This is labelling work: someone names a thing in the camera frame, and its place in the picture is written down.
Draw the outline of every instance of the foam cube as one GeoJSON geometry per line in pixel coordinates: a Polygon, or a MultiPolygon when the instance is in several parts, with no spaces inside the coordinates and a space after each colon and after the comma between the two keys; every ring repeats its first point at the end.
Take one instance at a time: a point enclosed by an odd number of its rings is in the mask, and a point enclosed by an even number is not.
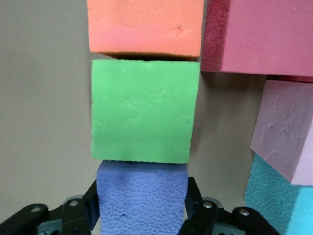
{"type": "Polygon", "coordinates": [[[313,84],[267,80],[251,149],[289,182],[313,185],[313,84]]]}
{"type": "Polygon", "coordinates": [[[291,185],[258,155],[244,201],[282,235],[308,235],[313,231],[313,187],[291,185]]]}
{"type": "Polygon", "coordinates": [[[204,0],[87,0],[91,52],[200,54],[204,0]]]}
{"type": "Polygon", "coordinates": [[[199,63],[94,60],[92,156],[187,163],[199,63]]]}
{"type": "Polygon", "coordinates": [[[185,164],[103,161],[97,193],[103,235],[176,235],[183,224],[185,164]]]}
{"type": "Polygon", "coordinates": [[[313,76],[313,1],[210,0],[201,71],[313,76]]]}

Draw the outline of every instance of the stacked foam blocks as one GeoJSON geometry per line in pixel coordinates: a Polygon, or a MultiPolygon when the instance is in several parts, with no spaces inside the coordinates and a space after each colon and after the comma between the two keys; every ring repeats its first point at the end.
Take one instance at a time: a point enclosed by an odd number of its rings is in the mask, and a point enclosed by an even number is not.
{"type": "Polygon", "coordinates": [[[245,203],[279,233],[313,232],[313,1],[210,0],[201,71],[265,83],[245,203]]]}
{"type": "Polygon", "coordinates": [[[101,232],[183,223],[204,0],[87,0],[101,232]]]}

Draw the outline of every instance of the beige background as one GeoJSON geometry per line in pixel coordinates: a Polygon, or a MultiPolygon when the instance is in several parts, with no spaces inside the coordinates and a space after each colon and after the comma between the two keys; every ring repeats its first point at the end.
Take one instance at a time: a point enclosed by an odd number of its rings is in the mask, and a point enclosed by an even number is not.
{"type": "MultiPolygon", "coordinates": [[[[0,0],[0,223],[31,203],[53,209],[94,181],[94,58],[86,0],[0,0]]],[[[243,204],[264,80],[200,78],[189,174],[229,211],[243,204]]]]}

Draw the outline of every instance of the metal bolt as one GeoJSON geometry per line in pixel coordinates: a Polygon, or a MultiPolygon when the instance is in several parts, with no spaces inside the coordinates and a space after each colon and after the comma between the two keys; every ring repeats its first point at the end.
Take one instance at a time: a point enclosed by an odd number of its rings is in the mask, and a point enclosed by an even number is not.
{"type": "Polygon", "coordinates": [[[211,208],[212,207],[212,203],[210,203],[210,202],[208,202],[208,201],[205,201],[204,203],[203,203],[203,206],[205,207],[205,208],[211,208]]]}
{"type": "Polygon", "coordinates": [[[32,212],[32,213],[36,213],[36,212],[38,212],[38,211],[40,211],[41,210],[41,208],[39,207],[39,206],[34,206],[34,208],[33,209],[31,209],[31,211],[30,212],[32,212]]]}
{"type": "Polygon", "coordinates": [[[71,201],[71,202],[69,203],[69,205],[70,205],[71,207],[75,207],[75,206],[77,206],[77,204],[78,204],[78,201],[76,201],[76,200],[73,200],[73,201],[71,201]]]}
{"type": "Polygon", "coordinates": [[[241,209],[239,210],[239,213],[240,213],[241,215],[243,215],[243,216],[249,216],[249,215],[250,215],[250,213],[249,213],[246,209],[243,209],[243,208],[241,208],[241,209]]]}

